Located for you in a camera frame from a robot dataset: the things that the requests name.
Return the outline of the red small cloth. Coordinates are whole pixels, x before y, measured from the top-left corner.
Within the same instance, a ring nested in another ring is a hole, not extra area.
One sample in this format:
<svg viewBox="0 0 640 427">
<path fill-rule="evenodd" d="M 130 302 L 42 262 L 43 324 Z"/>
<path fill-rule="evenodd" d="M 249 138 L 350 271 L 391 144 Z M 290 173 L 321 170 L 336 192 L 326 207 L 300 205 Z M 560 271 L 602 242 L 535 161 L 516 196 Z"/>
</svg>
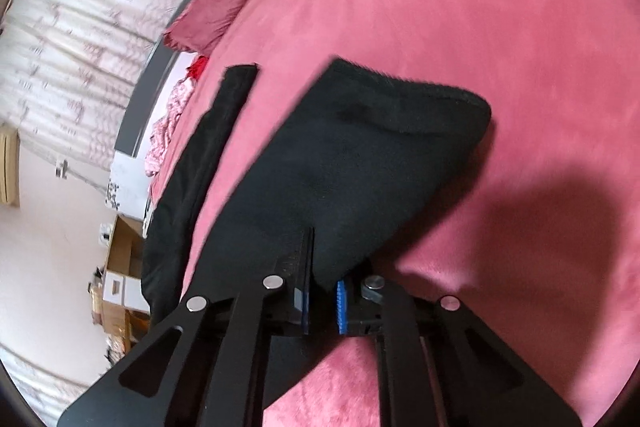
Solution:
<svg viewBox="0 0 640 427">
<path fill-rule="evenodd" d="M 206 69 L 206 65 L 208 63 L 208 57 L 204 55 L 198 56 L 192 64 L 186 70 L 186 77 L 192 79 L 194 82 L 200 80 L 201 75 Z"/>
</svg>

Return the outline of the pink bed blanket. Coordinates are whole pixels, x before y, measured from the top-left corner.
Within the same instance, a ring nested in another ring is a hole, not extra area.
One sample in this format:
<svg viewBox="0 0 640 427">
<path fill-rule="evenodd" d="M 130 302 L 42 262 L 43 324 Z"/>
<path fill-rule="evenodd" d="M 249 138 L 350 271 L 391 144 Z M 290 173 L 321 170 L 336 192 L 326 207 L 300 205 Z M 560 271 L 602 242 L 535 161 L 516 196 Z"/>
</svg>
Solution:
<svg viewBox="0 0 640 427">
<path fill-rule="evenodd" d="M 334 56 L 486 98 L 483 152 L 394 238 L 382 269 L 413 294 L 457 294 L 594 425 L 639 360 L 639 0 L 250 0 L 155 182 L 163 190 L 224 70 L 257 64 L 192 259 Z"/>
</svg>

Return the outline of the white drawer cabinet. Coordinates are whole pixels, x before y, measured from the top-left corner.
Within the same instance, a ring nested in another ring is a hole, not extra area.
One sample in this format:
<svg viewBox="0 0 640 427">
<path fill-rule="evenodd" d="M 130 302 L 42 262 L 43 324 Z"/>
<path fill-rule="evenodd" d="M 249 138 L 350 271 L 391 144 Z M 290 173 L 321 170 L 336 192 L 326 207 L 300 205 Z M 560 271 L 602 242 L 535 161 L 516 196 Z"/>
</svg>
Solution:
<svg viewBox="0 0 640 427">
<path fill-rule="evenodd" d="M 149 303 L 142 295 L 141 280 L 137 277 L 106 271 L 102 288 L 104 303 L 121 306 L 127 310 L 150 313 Z"/>
</svg>

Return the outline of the dark red ruffled pillow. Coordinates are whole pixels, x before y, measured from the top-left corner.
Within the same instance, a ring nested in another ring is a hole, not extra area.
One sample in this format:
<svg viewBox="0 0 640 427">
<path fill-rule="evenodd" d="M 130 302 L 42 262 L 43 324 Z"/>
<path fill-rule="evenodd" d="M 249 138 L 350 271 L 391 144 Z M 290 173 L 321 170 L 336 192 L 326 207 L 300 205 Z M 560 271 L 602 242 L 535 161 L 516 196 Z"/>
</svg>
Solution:
<svg viewBox="0 0 640 427">
<path fill-rule="evenodd" d="M 163 34 L 163 44 L 179 52 L 211 56 L 248 0 L 190 0 Z"/>
</svg>

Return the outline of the black pants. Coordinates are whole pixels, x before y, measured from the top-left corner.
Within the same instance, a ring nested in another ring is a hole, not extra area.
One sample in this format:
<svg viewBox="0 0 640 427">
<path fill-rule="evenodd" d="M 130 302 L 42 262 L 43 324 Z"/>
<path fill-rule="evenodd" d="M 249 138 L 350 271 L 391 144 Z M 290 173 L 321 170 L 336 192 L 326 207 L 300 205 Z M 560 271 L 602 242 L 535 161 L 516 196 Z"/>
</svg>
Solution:
<svg viewBox="0 0 640 427">
<path fill-rule="evenodd" d="M 469 159 L 491 118 L 480 96 L 387 77 L 335 60 L 314 80 L 222 207 L 193 275 L 198 216 L 258 69 L 230 67 L 157 202 L 142 259 L 154 322 L 174 311 L 183 285 L 214 300 L 236 295 L 314 232 L 317 339 L 273 341 L 265 403 L 326 355 L 335 325 L 329 293 L 419 213 Z"/>
</svg>

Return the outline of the white floral nightstand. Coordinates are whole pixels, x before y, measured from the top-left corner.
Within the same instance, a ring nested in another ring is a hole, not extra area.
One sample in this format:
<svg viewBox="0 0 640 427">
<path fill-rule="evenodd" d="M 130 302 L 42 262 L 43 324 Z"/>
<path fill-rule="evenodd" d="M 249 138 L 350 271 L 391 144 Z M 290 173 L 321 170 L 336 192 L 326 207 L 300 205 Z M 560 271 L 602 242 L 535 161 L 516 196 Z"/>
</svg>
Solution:
<svg viewBox="0 0 640 427">
<path fill-rule="evenodd" d="M 116 150 L 106 186 L 105 205 L 137 225 L 144 239 L 153 213 L 150 185 L 143 159 Z"/>
</svg>

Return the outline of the pink floral crumpled cloth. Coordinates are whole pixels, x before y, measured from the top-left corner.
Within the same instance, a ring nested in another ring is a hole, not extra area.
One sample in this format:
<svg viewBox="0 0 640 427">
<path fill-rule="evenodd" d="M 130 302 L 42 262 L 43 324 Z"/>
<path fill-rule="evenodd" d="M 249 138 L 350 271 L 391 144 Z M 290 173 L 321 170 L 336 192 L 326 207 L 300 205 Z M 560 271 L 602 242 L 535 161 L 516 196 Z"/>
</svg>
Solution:
<svg viewBox="0 0 640 427">
<path fill-rule="evenodd" d="M 192 78 L 186 77 L 179 80 L 171 89 L 165 112 L 152 126 L 150 148 L 144 158 L 144 172 L 147 176 L 155 176 L 160 172 L 165 160 L 172 135 L 174 134 L 179 119 L 188 105 L 195 88 Z"/>
</svg>

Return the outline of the pink patterned window curtain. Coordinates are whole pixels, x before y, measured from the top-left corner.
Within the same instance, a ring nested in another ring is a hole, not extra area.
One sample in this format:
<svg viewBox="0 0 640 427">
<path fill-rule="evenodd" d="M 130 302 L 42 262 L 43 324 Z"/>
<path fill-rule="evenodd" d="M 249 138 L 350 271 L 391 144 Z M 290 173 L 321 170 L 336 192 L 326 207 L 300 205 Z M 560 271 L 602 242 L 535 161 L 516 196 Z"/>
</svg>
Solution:
<svg viewBox="0 0 640 427">
<path fill-rule="evenodd" d="M 182 0 L 11 0 L 1 119 L 25 142 L 106 170 L 145 64 Z"/>
</svg>

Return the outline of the grey bed headboard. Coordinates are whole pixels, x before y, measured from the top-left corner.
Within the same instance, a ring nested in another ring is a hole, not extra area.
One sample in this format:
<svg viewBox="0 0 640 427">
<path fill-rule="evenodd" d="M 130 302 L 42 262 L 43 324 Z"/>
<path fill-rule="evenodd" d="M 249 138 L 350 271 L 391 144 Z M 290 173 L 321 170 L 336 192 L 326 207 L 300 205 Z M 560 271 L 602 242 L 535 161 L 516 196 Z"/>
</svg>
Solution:
<svg viewBox="0 0 640 427">
<path fill-rule="evenodd" d="M 168 25 L 180 15 L 191 0 L 182 0 L 171 15 Z M 117 153 L 134 157 L 142 143 L 142 136 L 149 124 L 153 108 L 160 96 L 165 83 L 165 77 L 177 60 L 177 52 L 164 45 L 164 37 L 160 36 L 154 44 L 152 52 L 146 61 L 134 92 L 132 92 L 119 132 L 115 142 Z"/>
</svg>

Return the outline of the wooden desk with shelves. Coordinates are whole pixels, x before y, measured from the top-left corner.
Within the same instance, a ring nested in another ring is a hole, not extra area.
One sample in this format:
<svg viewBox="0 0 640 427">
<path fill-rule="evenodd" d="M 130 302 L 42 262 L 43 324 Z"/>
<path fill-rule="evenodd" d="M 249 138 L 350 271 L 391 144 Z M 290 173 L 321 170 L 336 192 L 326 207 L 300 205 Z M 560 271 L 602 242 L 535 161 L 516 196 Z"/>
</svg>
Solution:
<svg viewBox="0 0 640 427">
<path fill-rule="evenodd" d="M 142 295 L 142 248 L 140 221 L 117 215 L 102 233 L 107 243 L 106 260 L 96 268 L 88 285 L 91 318 L 106 335 L 107 362 L 121 360 L 149 330 L 150 307 Z"/>
</svg>

